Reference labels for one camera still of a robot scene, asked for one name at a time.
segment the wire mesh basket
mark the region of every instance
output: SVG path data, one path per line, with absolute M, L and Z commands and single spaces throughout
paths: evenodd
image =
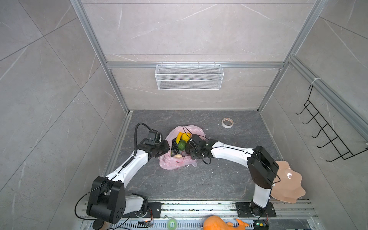
M 158 64 L 159 90 L 220 89 L 224 71 L 220 64 Z

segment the green avocado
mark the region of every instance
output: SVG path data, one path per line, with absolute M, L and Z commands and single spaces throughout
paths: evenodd
M 179 141 L 179 143 L 178 143 L 178 149 L 180 150 L 180 151 L 183 151 L 183 150 L 185 150 L 185 145 L 186 145 L 187 143 L 185 142 L 185 140 L 180 140 Z

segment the black metal hook rack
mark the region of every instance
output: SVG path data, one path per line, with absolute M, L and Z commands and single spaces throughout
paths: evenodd
M 351 157 L 354 157 L 354 156 L 356 156 L 356 155 L 358 155 L 358 154 L 361 154 L 361 153 L 363 153 L 363 152 L 365 152 L 365 151 L 368 151 L 368 147 L 367 148 L 365 148 L 365 150 L 363 150 L 363 151 L 361 151 L 361 152 L 359 152 L 359 153 L 357 153 L 357 154 L 353 154 L 351 151 L 350 151 L 350 149 L 346 146 L 346 144 L 343 142 L 343 140 L 339 137 L 339 135 L 336 133 L 336 131 L 332 128 L 332 126 L 330 126 L 330 124 L 326 121 L 326 119 L 322 116 L 322 114 L 318 111 L 318 109 L 312 104 L 312 102 L 309 100 L 309 98 L 311 97 L 311 93 L 312 93 L 312 89 L 313 89 L 313 85 L 310 85 L 309 86 L 309 88 L 308 89 L 310 89 L 310 92 L 309 92 L 309 96 L 308 96 L 308 99 L 307 99 L 307 101 L 304 103 L 304 109 L 300 112 L 300 113 L 296 113 L 297 115 L 299 115 L 299 114 L 301 114 L 304 110 L 307 110 L 308 112 L 309 112 L 309 114 L 312 116 L 312 118 L 307 122 L 307 123 L 304 123 L 303 122 L 303 124 L 308 124 L 309 122 L 311 122 L 312 120 L 315 120 L 316 121 L 316 123 L 319 125 L 319 127 L 320 127 L 320 130 L 319 130 L 319 132 L 318 132 L 318 134 L 317 134 L 317 136 L 312 136 L 313 138 L 317 138 L 318 137 L 318 135 L 321 133 L 321 131 L 323 131 L 324 132 L 324 134 L 327 136 L 327 138 L 328 138 L 328 140 L 329 140 L 329 142 L 327 142 L 326 144 L 324 144 L 323 146 L 321 146 L 321 147 L 319 147 L 319 146 L 317 146 L 318 148 L 323 148 L 323 147 L 325 147 L 326 145 L 328 145 L 329 143 L 331 143 L 332 145 L 333 145 L 333 147 L 336 149 L 336 151 L 339 153 L 339 157 L 337 157 L 337 158 L 335 158 L 335 159 L 333 159 L 333 160 L 326 160 L 327 162 L 332 162 L 332 161 L 334 161 L 334 160 L 337 160 L 337 159 L 339 159 L 339 158 L 342 158 L 342 159 L 344 159 L 344 160 L 347 160 L 347 159 L 349 159 L 349 158 L 351 158 Z M 311 113 L 311 111 L 307 108 L 309 105 L 311 105 L 311 106 L 313 106 L 313 108 L 317 111 L 317 113 L 316 114 L 312 114 Z M 316 116 L 317 115 L 320 115 L 322 118 L 323 118 L 323 120 L 326 122 L 326 124 L 325 125 L 321 125 L 320 124 L 320 122 L 318 122 L 317 121 L 317 119 L 316 119 Z M 327 128 L 327 127 L 329 127 L 332 131 L 333 131 L 333 133 L 336 135 L 336 137 L 334 137 L 334 138 L 331 138 L 327 133 L 326 133 L 326 131 L 324 130 L 324 128 Z M 336 145 L 333 143 L 333 141 L 334 140 L 340 140 L 341 141 L 341 143 L 346 147 L 346 149 L 348 150 L 346 153 L 344 153 L 344 154 L 341 154 L 340 153 L 340 151 L 337 149 L 337 147 L 336 147 Z

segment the plastic bag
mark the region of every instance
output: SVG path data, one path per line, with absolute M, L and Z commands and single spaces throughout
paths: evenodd
M 185 126 L 188 128 L 188 130 L 192 133 L 192 134 L 198 134 L 201 136 L 205 136 L 205 133 L 203 132 L 203 130 L 195 125 L 187 125 Z M 185 156 L 182 158 L 174 158 L 174 157 L 170 157 L 170 153 L 171 153 L 171 144 L 174 138 L 176 138 L 179 134 L 179 132 L 185 133 L 188 132 L 188 130 L 186 128 L 183 128 L 183 126 L 178 126 L 175 129 L 173 129 L 173 131 L 171 131 L 168 136 L 166 137 L 166 140 L 169 143 L 170 146 L 170 150 L 165 153 L 164 155 L 160 156 L 160 166 L 163 169 L 168 169 L 168 170 L 172 170 L 172 169 L 178 169 L 180 167 L 186 166 L 186 165 L 193 165 L 194 167 L 197 167 L 197 160 L 192 160 L 192 158 L 190 156 Z

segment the orange stuffed animal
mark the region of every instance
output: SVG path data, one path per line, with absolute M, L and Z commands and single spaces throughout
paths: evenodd
M 205 220 L 203 230 L 245 230 L 245 227 L 249 226 L 249 224 L 241 220 L 236 219 L 236 221 L 239 223 L 239 226 L 233 227 L 233 223 L 231 222 L 225 223 L 218 216 L 210 216 Z

